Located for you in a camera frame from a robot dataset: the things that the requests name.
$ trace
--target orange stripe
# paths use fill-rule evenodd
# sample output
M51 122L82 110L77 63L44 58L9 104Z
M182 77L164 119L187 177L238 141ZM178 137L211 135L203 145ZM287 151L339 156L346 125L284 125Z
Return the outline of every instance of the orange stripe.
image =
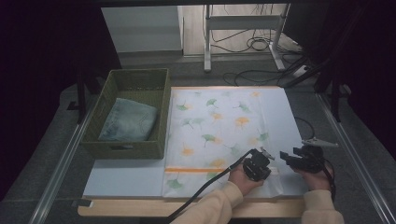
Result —
M165 172L168 173L220 173L224 170L216 168L165 168Z

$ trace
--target hand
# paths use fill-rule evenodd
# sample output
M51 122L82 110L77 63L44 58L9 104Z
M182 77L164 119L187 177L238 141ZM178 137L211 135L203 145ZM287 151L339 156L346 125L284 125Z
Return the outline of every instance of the hand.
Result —
M242 164L239 164L237 167L231 170L228 180L233 182L241 190L244 196L249 194L254 188L264 184L264 180L258 182L250 180L245 174Z
M295 173L298 173L303 176L305 183L308 185L309 190L314 189L330 189L330 183L327 176L324 174L323 171L320 171L316 174L308 173L306 171L298 170L293 167L290 167ZM330 175L333 177L333 171L328 166L326 166L327 170L329 171Z

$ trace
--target wall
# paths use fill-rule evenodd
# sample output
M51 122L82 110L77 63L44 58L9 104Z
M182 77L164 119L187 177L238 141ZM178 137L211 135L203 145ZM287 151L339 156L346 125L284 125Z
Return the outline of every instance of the wall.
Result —
M181 50L177 6L104 7L116 51Z

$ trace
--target folded cloth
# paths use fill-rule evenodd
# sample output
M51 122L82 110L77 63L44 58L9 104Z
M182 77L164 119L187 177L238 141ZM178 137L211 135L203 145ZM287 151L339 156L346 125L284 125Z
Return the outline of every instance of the folded cloth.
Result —
M157 117L157 108L117 98L99 134L101 141L146 141Z

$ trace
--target sweater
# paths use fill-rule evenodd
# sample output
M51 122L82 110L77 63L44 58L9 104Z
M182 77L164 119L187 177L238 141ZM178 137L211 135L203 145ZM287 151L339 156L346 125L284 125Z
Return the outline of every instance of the sweater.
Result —
M233 208L244 200L239 188L228 181L222 189L215 189L203 197L197 204L188 208L172 223L221 224L228 223L233 215ZM305 211L303 224L341 224L343 216L334 209L331 193L317 189L304 195Z

